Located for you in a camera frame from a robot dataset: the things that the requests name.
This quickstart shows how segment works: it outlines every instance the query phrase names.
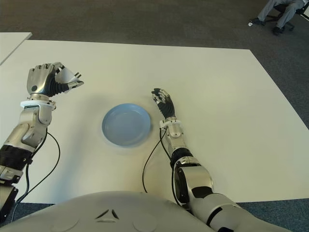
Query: plastic plate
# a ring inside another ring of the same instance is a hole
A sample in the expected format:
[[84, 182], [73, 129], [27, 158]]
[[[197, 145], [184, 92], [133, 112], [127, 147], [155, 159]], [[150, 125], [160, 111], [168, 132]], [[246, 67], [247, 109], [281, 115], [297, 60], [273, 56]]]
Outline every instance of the plastic plate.
[[105, 115], [102, 130], [105, 137], [113, 144], [135, 145], [147, 137], [150, 131], [150, 117], [138, 105], [121, 104]]

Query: person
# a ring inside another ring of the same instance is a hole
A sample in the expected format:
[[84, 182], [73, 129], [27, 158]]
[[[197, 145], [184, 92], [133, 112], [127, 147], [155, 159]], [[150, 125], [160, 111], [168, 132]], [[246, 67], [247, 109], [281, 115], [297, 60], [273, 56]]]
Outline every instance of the person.
[[266, 6], [262, 9], [257, 18], [251, 20], [254, 24], [264, 25], [264, 21], [268, 13], [272, 10], [274, 6], [279, 4], [288, 4], [285, 12], [281, 18], [277, 21], [276, 26], [272, 30], [275, 35], [283, 32], [283, 27], [286, 22], [293, 18], [296, 10], [303, 8], [309, 0], [269, 0]]

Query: chair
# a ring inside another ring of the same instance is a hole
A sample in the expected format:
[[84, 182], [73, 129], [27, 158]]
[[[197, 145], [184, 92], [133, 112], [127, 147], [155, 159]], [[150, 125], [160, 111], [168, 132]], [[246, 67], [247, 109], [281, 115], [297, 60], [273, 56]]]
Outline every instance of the chair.
[[[279, 11], [280, 14], [278, 16], [267, 15], [267, 17], [272, 18], [272, 19], [266, 20], [265, 22], [277, 22], [281, 18], [281, 16], [283, 15], [283, 13], [285, 12], [285, 9], [286, 9], [287, 6], [288, 6], [287, 4], [279, 4], [277, 6], [274, 6], [274, 8], [277, 11]], [[303, 15], [305, 18], [308, 18], [306, 15], [304, 15], [304, 12], [308, 8], [308, 6], [309, 6], [309, 2], [303, 8], [298, 9], [295, 14]], [[291, 27], [290, 31], [294, 30], [295, 26], [292, 23], [287, 22], [286, 25], [289, 25]]]

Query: person's leg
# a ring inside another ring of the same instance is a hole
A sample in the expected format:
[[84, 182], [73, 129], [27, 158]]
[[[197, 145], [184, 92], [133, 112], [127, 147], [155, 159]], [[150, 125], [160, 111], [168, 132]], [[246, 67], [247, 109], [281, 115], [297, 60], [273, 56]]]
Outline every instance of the person's leg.
[[274, 8], [274, 6], [277, 6], [279, 4], [289, 4], [292, 1], [293, 0], [269, 0], [266, 6], [262, 9], [262, 11], [257, 16], [257, 18], [263, 22], [266, 19], [266, 16], [268, 15], [268, 13], [272, 10], [272, 8]]
[[295, 15], [296, 10], [301, 9], [304, 6], [302, 0], [293, 0], [289, 6], [286, 7], [284, 14], [277, 22], [277, 27], [282, 28], [286, 22], [290, 21]]

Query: wire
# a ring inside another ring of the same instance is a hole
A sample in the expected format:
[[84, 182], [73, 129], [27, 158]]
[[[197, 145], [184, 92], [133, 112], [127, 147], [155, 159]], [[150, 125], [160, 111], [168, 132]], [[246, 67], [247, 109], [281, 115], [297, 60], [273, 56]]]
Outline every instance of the wire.
[[[45, 143], [46, 137], [47, 137], [47, 133], [48, 132], [47, 132], [47, 128], [46, 128], [45, 137], [44, 137], [43, 141], [41, 142], [41, 144], [37, 147], [37, 149], [35, 149], [35, 151], [31, 154], [31, 156], [30, 156], [31, 160], [34, 157], [34, 155], [40, 150], [40, 148], [43, 146], [43, 144]], [[11, 222], [13, 222], [13, 220], [14, 220], [14, 215], [15, 215], [16, 208], [18, 207], [19, 203], [27, 196], [29, 188], [30, 188], [30, 182], [29, 182], [29, 163], [28, 163], [26, 165], [26, 191], [25, 191], [25, 193], [20, 198], [18, 198], [16, 200], [16, 205], [15, 205], [14, 210], [13, 210]]]
[[25, 197], [31, 193], [40, 183], [42, 183], [47, 177], [49, 177], [49, 175], [56, 169], [56, 167], [58, 166], [58, 163], [59, 163], [59, 160], [60, 160], [60, 146], [59, 146], [59, 143], [57, 141], [57, 139], [50, 133], [48, 133], [53, 139], [54, 141], [56, 142], [57, 144], [57, 147], [58, 147], [58, 159], [57, 159], [57, 162], [56, 164], [54, 165], [53, 169], [38, 183], [36, 184], [32, 189], [30, 189], [30, 191], [25, 195]]
[[[16, 208], [18, 207], [19, 203], [21, 203], [21, 201], [28, 196], [29, 193], [31, 193], [40, 183], [42, 183], [54, 170], [55, 168], [57, 167], [58, 163], [59, 163], [59, 160], [60, 160], [60, 146], [59, 146], [59, 143], [57, 141], [57, 139], [49, 132], [47, 132], [46, 130], [46, 136], [47, 134], [49, 134], [53, 139], [54, 141], [56, 142], [57, 144], [57, 147], [58, 147], [58, 159], [57, 159], [57, 162], [56, 164], [54, 165], [53, 169], [38, 183], [36, 184], [32, 189], [29, 190], [29, 173], [28, 173], [28, 170], [29, 170], [29, 164], [27, 164], [26, 166], [26, 181], [27, 181], [27, 188], [26, 188], [26, 191], [24, 193], [24, 195], [22, 195], [20, 198], [18, 198], [18, 200], [16, 201], [16, 205], [15, 205], [15, 208], [13, 210], [13, 214], [12, 214], [12, 219], [11, 219], [11, 222], [14, 221], [14, 215], [15, 215], [15, 211], [16, 211]], [[42, 147], [42, 145], [45, 143], [45, 140], [46, 140], [46, 136], [44, 138], [44, 140], [42, 141], [41, 145], [33, 152], [32, 156], [33, 157], [38, 151], [39, 149]]]
[[156, 147], [159, 145], [159, 143], [162, 141], [162, 137], [161, 137], [161, 129], [160, 129], [160, 140], [159, 140], [159, 142], [157, 142], [157, 144], [155, 145], [155, 147], [154, 147], [153, 150], [151, 151], [151, 153], [150, 153], [150, 155], [149, 155], [147, 161], [145, 162], [144, 168], [143, 168], [143, 173], [142, 173], [142, 176], [141, 176], [141, 181], [142, 181], [142, 183], [143, 183], [143, 188], [144, 188], [144, 190], [145, 190], [146, 193], [148, 193], [147, 190], [146, 190], [146, 187], [145, 187], [145, 182], [144, 182], [144, 176], [145, 176], [146, 165], [147, 165], [147, 163], [148, 163], [150, 157], [152, 156], [154, 150], [155, 150]]
[[38, 148], [37, 148], [37, 149], [35, 149], [35, 151], [32, 153], [31, 158], [33, 158], [33, 157], [34, 157], [34, 155], [35, 155], [35, 154], [36, 154], [36, 153], [40, 150], [40, 148], [43, 146], [43, 144], [44, 144], [44, 143], [45, 143], [45, 141], [46, 141], [47, 134], [48, 134], [48, 132], [47, 132], [47, 128], [46, 128], [46, 134], [45, 134], [45, 137], [44, 137], [43, 141], [41, 142], [40, 146], [38, 146]]
[[163, 142], [162, 142], [162, 139], [163, 139], [164, 135], [166, 134], [166, 130], [165, 130], [165, 132], [164, 132], [164, 134], [163, 134], [162, 137], [161, 137], [161, 131], [162, 131], [162, 129], [160, 128], [160, 136], [159, 136], [160, 142], [161, 142], [161, 145], [162, 145], [162, 147], [163, 147], [163, 149], [164, 149], [166, 155], [167, 155], [168, 158], [169, 158], [169, 161], [171, 161], [170, 156], [169, 156], [169, 153], [168, 153], [168, 151], [165, 149], [165, 147], [164, 147], [164, 145], [163, 145]]
[[[164, 144], [163, 144], [163, 142], [162, 142], [161, 136], [160, 136], [160, 142], [161, 142], [161, 145], [162, 145], [163, 149], [165, 150], [165, 153], [166, 153], [167, 156], [169, 157], [169, 160], [171, 160], [171, 158], [170, 158], [170, 156], [169, 156], [167, 150], [166, 150], [165, 147], [164, 147]], [[172, 175], [171, 175], [171, 176], [172, 176], [171, 182], [172, 182], [172, 193], [173, 193], [173, 197], [174, 197], [175, 202], [177, 203], [177, 205], [181, 206], [181, 205], [179, 204], [179, 202], [178, 202], [178, 200], [177, 200], [177, 197], [176, 197], [176, 194], [175, 194], [175, 189], [174, 189], [174, 169], [173, 169], [173, 167], [172, 167]]]

